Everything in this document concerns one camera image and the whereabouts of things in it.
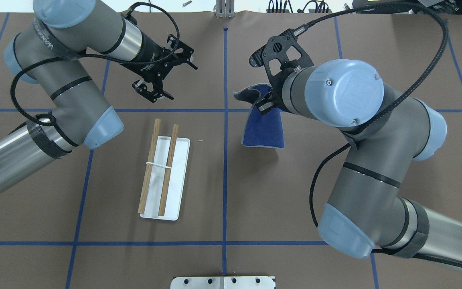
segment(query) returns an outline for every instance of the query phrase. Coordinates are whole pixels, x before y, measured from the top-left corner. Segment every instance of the metal plate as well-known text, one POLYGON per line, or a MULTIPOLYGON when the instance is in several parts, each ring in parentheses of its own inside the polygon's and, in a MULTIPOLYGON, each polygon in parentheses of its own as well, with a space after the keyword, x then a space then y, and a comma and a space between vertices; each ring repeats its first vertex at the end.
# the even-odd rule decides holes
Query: metal plate
POLYGON ((177 277, 170 289, 275 289, 273 276, 177 277))

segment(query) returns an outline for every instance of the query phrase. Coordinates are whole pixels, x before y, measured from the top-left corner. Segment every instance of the metal bracket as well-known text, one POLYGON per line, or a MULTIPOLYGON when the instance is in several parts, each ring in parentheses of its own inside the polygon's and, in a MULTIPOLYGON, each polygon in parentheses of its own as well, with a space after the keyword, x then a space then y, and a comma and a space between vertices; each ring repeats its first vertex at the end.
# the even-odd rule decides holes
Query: metal bracket
POLYGON ((273 276, 177 277, 170 289, 275 289, 273 276))
POLYGON ((297 29, 288 29, 284 31, 279 36, 271 37, 268 42, 262 46, 262 48, 255 51, 249 58, 249 64, 253 67, 265 67, 266 75, 268 77, 268 82, 272 86, 271 95, 267 95, 268 99, 261 100, 256 107, 262 115, 268 113, 272 108, 281 108, 281 110, 286 110, 282 102, 282 90, 284 81, 288 76, 295 72, 301 71, 303 68, 313 66, 313 61, 311 57, 302 49, 302 47, 297 43, 297 37, 301 35, 304 30, 304 27, 299 27, 297 29), (300 58, 295 60, 290 60, 288 57, 288 50, 290 47, 294 47, 299 53, 300 58), (279 61, 281 64, 281 71, 276 75, 272 74, 269 62, 271 60, 279 61))
POLYGON ((235 0, 217 0, 215 16, 217 18, 235 18, 235 0))

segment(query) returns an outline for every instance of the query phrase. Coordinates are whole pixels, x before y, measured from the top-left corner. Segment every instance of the black cable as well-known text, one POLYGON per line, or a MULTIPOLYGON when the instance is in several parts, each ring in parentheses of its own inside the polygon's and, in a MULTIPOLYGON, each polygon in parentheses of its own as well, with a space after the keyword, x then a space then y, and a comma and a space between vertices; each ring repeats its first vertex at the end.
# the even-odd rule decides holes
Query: black cable
POLYGON ((317 222, 317 218, 315 217, 315 210, 313 209, 313 191, 315 190, 315 184, 317 183, 318 175, 320 174, 320 171, 322 170, 322 168, 326 165, 328 161, 330 161, 333 157, 341 154, 344 150, 348 149, 350 146, 351 145, 347 143, 345 146, 342 146, 334 153, 328 155, 328 157, 326 157, 322 161, 322 163, 320 163, 320 165, 318 166, 315 172, 315 175, 313 176, 313 181, 311 182, 311 186, 310 186, 310 212, 311 212, 311 218, 313 219, 313 223, 315 224, 315 227, 317 228, 318 228, 318 222, 317 222))
POLYGON ((306 7, 308 6, 308 4, 310 4, 310 3, 312 3, 312 2, 315 3, 315 12, 316 12, 317 9, 318 9, 318 2, 320 2, 320 1, 317 1, 317 0, 310 0, 310 1, 308 1, 308 2, 306 3, 306 5, 304 5, 304 8, 302 8, 302 10, 299 9, 297 12, 300 11, 299 13, 304 13, 304 11, 306 10, 306 7))
MULTIPOLYGON (((153 8, 158 9, 159 11, 162 11, 165 15, 167 15, 167 17, 170 19, 170 21, 174 25, 174 28, 176 29, 176 36, 177 36, 176 42, 174 43, 174 46, 172 47, 172 51, 170 51, 165 57, 162 57, 162 58, 154 60, 154 61, 134 62, 134 61, 120 60, 120 59, 109 57, 109 56, 106 56, 106 55, 89 54, 89 53, 83 53, 83 54, 80 54, 79 56, 81 56, 81 57, 101 58, 101 59, 105 59, 105 60, 114 61, 114 62, 117 62, 117 63, 120 63, 120 64, 129 64, 129 65, 156 64, 156 63, 162 62, 163 60, 166 60, 167 58, 171 57, 174 54, 174 52, 178 49, 178 46, 179 46, 179 36, 180 36, 179 34, 180 33, 179 33, 178 24, 175 22, 174 18, 172 18, 172 16, 167 11, 165 11, 163 8, 158 7, 158 6, 154 5, 154 4, 146 3, 146 2, 136 2, 135 4, 131 5, 129 10, 126 12, 126 14, 124 16, 125 17, 130 16, 130 14, 134 11, 134 9, 136 9, 136 7, 139 7, 141 5, 149 6, 149 8, 153 7, 153 8)), ((19 102, 17 101, 17 97, 15 96, 15 88, 17 87, 17 83, 18 83, 19 79, 25 73, 27 73, 28 71, 31 71, 33 68, 37 68, 37 67, 39 67, 41 65, 44 65, 46 63, 51 63, 51 62, 60 61, 60 60, 62 60, 60 57, 44 59, 42 61, 39 61, 39 62, 37 62, 35 64, 32 64, 32 65, 24 68, 22 71, 17 73, 17 75, 13 78, 12 84, 10 86, 10 98, 12 100, 12 103, 13 103, 13 106, 15 107, 15 109, 17 109, 17 111, 20 114, 22 114, 24 117, 26 117, 27 119, 29 119, 29 120, 33 121, 34 123, 39 124, 41 126, 54 126, 56 124, 56 120, 51 119, 50 122, 42 122, 42 121, 36 119, 35 117, 29 115, 19 105, 19 102)))
POLYGON ((372 117, 369 121, 367 121, 367 122, 363 123, 362 125, 358 126, 357 127, 358 128, 357 133, 362 132, 363 130, 365 130, 365 128, 370 126, 372 123, 378 121, 380 118, 384 117, 385 115, 387 115, 387 113, 389 113, 394 108, 396 108, 401 102, 403 102, 403 100, 405 100, 411 93, 413 93, 413 91, 418 86, 420 86, 420 84, 425 80, 425 78, 431 73, 431 71, 434 69, 434 67, 438 63, 438 60, 440 60, 440 58, 442 57, 443 52, 444 52, 444 50, 445 50, 445 48, 447 46, 447 40, 449 38, 449 31, 448 31, 448 28, 447 28, 447 23, 436 12, 434 12, 433 10, 431 10, 431 9, 429 9, 429 8, 423 6, 423 5, 415 4, 415 3, 411 3, 411 2, 384 2, 384 3, 379 3, 379 4, 368 5, 366 7, 358 7, 358 8, 354 8, 354 9, 348 9, 348 10, 344 10, 344 11, 331 13, 331 14, 328 14, 328 15, 323 16, 321 18, 312 20, 312 21, 300 26, 300 28, 302 28, 302 27, 306 28, 304 30, 304 31, 306 31, 308 28, 314 26, 318 22, 327 20, 329 18, 333 18, 333 17, 336 17, 336 16, 345 15, 345 14, 350 14, 350 13, 354 13, 354 12, 358 12, 358 11, 381 8, 381 7, 405 7, 405 8, 419 9, 420 11, 424 11, 427 15, 431 16, 434 20, 436 20, 436 22, 438 22, 438 24, 440 25, 440 27, 442 28, 442 31, 443 31, 443 38, 442 38, 442 43, 440 44, 440 48, 438 49, 438 52, 436 53, 436 55, 432 59, 429 66, 427 66, 425 71, 421 74, 420 77, 418 77, 418 79, 414 82, 414 84, 412 86, 410 86, 400 97, 398 97, 398 99, 394 100, 389 106, 387 106, 385 109, 381 110, 379 113, 374 115, 374 117, 372 117))
POLYGON ((293 13, 294 10, 292 9, 292 2, 290 2, 290 0, 288 0, 288 5, 290 6, 290 12, 293 13))

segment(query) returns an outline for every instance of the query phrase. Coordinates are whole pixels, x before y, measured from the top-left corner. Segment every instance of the blue joint cap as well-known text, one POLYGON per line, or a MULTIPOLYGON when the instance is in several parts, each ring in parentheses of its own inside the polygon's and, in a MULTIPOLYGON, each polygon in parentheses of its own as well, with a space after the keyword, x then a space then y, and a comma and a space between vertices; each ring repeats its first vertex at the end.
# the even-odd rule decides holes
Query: blue joint cap
POLYGON ((47 26, 68 28, 85 20, 94 10, 95 0, 34 0, 33 11, 47 26))
POLYGON ((432 108, 429 108, 425 102, 417 98, 415 99, 425 107, 425 110, 429 115, 429 138, 427 139, 427 143, 423 150, 413 158, 413 161, 423 161, 424 159, 428 159, 433 156, 436 150, 442 147, 445 142, 445 138, 447 137, 447 122, 440 113, 432 108))
MULTIPOLYGON (((5 59, 5 64, 7 65, 10 72, 13 73, 14 75, 17 75, 17 73, 22 71, 22 67, 20 67, 19 62, 17 61, 17 58, 15 57, 14 43, 15 43, 15 38, 8 44, 3 54, 3 57, 5 59)), ((28 74, 22 75, 20 79, 22 79, 25 82, 31 83, 31 84, 38 83, 36 79, 32 78, 28 74)))
POLYGON ((113 106, 110 106, 95 122, 83 143, 89 149, 93 150, 114 138, 123 130, 124 124, 113 109, 113 106))
POLYGON ((318 225, 320 237, 338 251, 354 258, 367 258, 374 242, 335 207, 326 203, 318 225))
POLYGON ((311 73, 304 97, 310 112, 329 126, 348 128, 371 119, 384 97, 383 79, 370 64, 337 59, 311 73))

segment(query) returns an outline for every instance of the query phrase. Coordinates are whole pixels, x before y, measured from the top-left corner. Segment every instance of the black mounting bracket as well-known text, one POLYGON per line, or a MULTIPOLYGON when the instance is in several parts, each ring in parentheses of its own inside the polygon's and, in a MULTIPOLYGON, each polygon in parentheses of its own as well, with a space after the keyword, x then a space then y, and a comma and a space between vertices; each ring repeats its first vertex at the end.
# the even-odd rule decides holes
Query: black mounting bracket
POLYGON ((265 66, 268 81, 272 86, 272 93, 267 94, 266 98, 259 102, 262 104, 261 106, 257 106, 260 113, 266 114, 270 109, 275 107, 283 109, 282 90, 284 81, 294 71, 313 66, 310 56, 297 43, 298 36, 304 31, 304 27, 299 27, 296 30, 288 29, 278 36, 271 37, 262 48, 255 51, 249 58, 251 66, 265 66), (301 57, 299 59, 290 60, 287 54, 290 47, 294 47, 300 53, 301 57), (273 75, 271 72, 269 65, 271 60, 278 60, 281 64, 281 71, 276 75, 273 75), (268 102, 271 102, 272 105, 265 106, 268 102))

